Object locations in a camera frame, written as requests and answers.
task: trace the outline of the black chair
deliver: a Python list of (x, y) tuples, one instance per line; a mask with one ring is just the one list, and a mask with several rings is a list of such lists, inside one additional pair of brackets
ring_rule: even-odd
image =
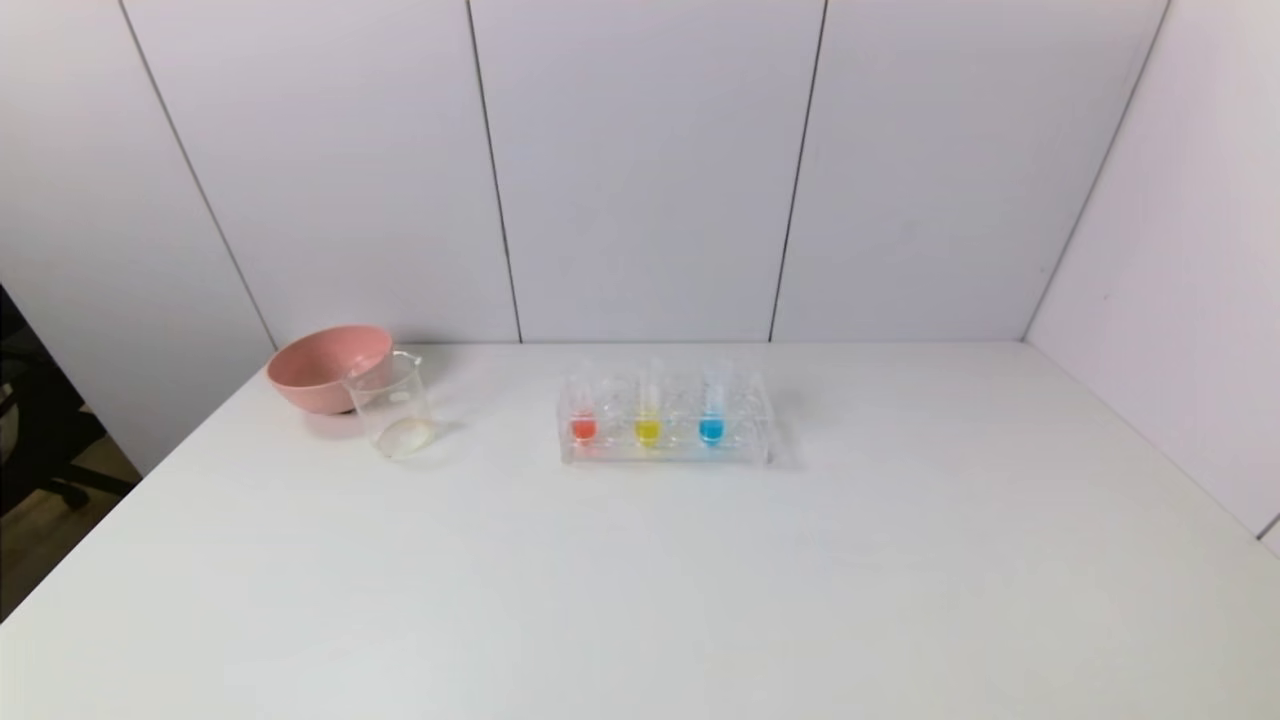
[(0, 418), (18, 409), (18, 441), (0, 474), (0, 515), (32, 492), (61, 496), (68, 507), (83, 507), (88, 495), (77, 486), (125, 496), (133, 484), (73, 465), (88, 446), (106, 437), (106, 428), (45, 351), (8, 296), (4, 300), (4, 340), (0, 341), (0, 382), (10, 388), (0, 401)]

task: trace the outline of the glass beaker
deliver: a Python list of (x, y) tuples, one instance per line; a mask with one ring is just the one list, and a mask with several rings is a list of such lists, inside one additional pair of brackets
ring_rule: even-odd
[(365, 437), (387, 457), (407, 457), (435, 438), (419, 374), (421, 364), (417, 355), (396, 350), (372, 368), (357, 368), (342, 380), (365, 425)]

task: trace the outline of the red liquid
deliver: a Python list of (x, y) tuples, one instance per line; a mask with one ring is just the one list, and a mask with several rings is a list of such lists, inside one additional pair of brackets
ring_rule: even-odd
[(586, 442), (595, 437), (595, 418), (573, 418), (568, 421), (568, 429), (579, 442)]

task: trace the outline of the floor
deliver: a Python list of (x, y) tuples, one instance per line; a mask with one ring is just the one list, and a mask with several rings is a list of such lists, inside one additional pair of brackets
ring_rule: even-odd
[[(127, 482), (141, 479), (110, 437), (91, 445), (76, 464)], [(0, 621), (120, 501), (96, 489), (84, 492), (88, 505), (72, 510), (59, 496), (36, 491), (0, 519)]]

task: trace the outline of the white wall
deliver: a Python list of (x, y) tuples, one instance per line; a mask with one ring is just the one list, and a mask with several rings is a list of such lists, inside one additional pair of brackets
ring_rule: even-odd
[(1280, 512), (1280, 3), (1174, 1), (1028, 340), (1251, 530)]
[(1021, 338), (1164, 8), (832, 1), (773, 338)]
[(822, 0), (472, 12), (525, 340), (767, 340)]
[(114, 3), (0, 3), (0, 281), (143, 473), (271, 354)]
[(1271, 528), (1271, 532), (1262, 536), (1262, 544), (1271, 548), (1271, 552), (1280, 555), (1280, 530)]
[(517, 338), (465, 0), (125, 6), (278, 342)]

